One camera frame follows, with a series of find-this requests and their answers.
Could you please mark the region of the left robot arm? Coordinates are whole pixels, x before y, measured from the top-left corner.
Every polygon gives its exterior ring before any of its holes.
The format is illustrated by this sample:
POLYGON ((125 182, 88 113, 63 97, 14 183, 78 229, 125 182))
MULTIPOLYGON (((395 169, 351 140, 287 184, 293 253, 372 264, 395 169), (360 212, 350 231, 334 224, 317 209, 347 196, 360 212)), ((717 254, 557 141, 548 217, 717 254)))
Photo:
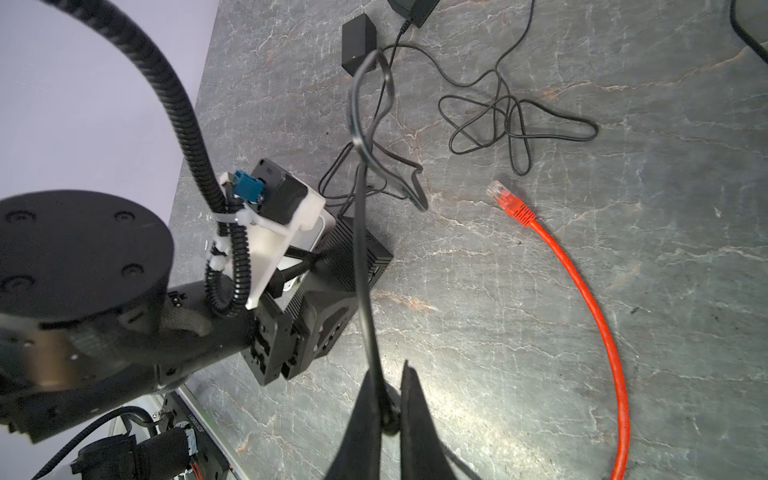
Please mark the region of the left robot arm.
POLYGON ((201 281, 168 287, 172 235, 125 198, 50 190, 1 203, 1 423, 40 442, 82 422, 140 418, 136 397, 234 353, 261 384, 323 356, 356 308, 348 243, 292 246, 324 201, 277 165, 219 181, 192 106, 152 39, 108 1, 56 8, 120 50, 169 117, 217 227, 201 281))

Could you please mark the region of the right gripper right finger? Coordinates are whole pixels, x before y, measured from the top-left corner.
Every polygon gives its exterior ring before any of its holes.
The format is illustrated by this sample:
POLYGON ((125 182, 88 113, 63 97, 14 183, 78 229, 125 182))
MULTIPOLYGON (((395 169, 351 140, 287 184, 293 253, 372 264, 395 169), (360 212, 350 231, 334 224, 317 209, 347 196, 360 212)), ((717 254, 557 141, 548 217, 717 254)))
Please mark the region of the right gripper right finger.
POLYGON ((400 400, 402 479, 455 479, 437 434, 417 374, 404 363, 400 400))

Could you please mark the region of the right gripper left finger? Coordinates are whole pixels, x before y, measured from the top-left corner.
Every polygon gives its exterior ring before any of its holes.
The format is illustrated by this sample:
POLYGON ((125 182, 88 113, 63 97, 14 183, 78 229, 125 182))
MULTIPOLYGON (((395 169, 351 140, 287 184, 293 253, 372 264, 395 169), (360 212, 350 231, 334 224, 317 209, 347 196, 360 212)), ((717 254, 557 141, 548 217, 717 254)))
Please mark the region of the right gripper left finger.
POLYGON ((367 372, 326 479, 378 480, 382 425, 378 397, 367 372))

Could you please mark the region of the black power adapter far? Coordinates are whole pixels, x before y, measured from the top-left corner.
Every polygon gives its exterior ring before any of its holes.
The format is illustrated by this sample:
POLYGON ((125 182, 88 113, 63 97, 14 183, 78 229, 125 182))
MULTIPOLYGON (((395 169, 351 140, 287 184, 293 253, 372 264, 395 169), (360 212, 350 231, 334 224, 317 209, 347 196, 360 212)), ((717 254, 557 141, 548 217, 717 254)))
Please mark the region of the black power adapter far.
POLYGON ((423 26, 438 3, 439 0, 388 0, 394 12, 417 28, 423 26))

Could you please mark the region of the black power adapter near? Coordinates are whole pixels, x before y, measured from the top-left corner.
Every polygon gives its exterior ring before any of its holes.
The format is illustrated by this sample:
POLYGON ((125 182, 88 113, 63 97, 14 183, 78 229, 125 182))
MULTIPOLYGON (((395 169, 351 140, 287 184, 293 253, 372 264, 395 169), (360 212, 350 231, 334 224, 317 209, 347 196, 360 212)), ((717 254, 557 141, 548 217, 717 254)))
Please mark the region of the black power adapter near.
POLYGON ((377 29, 367 14, 360 14, 342 25, 341 66, 354 76, 365 58, 378 48, 377 29))

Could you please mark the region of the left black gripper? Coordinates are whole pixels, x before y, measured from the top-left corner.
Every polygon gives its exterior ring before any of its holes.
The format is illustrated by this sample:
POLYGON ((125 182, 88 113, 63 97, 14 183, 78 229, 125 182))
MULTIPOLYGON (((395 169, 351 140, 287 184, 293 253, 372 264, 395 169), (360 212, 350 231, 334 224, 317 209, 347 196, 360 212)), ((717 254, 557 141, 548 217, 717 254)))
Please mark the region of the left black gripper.
POLYGON ((296 312, 281 308, 267 293, 254 310, 254 341, 243 352, 257 383, 266 386, 282 377, 290 380, 327 355, 357 309, 349 292, 308 291, 295 304, 296 312))

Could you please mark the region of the black ribbed network switch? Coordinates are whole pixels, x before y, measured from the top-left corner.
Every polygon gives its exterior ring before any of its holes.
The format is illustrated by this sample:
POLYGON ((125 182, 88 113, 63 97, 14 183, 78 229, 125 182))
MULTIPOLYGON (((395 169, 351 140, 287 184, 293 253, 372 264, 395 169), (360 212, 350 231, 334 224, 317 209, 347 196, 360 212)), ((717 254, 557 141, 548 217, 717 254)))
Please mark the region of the black ribbed network switch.
MULTIPOLYGON (((343 216, 319 243, 319 259, 304 276, 286 307, 295 318, 300 314, 302 300, 307 292, 356 292, 354 231, 354 219, 343 216)), ((366 231, 365 258, 368 286, 372 289, 393 260, 393 254, 366 231)))

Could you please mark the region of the black power adapter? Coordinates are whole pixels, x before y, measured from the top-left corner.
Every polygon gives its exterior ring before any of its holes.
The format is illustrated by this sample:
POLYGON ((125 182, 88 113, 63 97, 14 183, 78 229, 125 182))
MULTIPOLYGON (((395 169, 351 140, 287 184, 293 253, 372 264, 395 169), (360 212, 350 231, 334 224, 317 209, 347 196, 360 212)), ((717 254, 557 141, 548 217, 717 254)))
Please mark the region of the black power adapter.
POLYGON ((354 76, 365 58, 378 48, 377 29, 367 14, 360 14, 342 25, 341 66, 354 76))
POLYGON ((394 12, 417 28, 423 26, 438 3, 439 0, 388 0, 394 12))

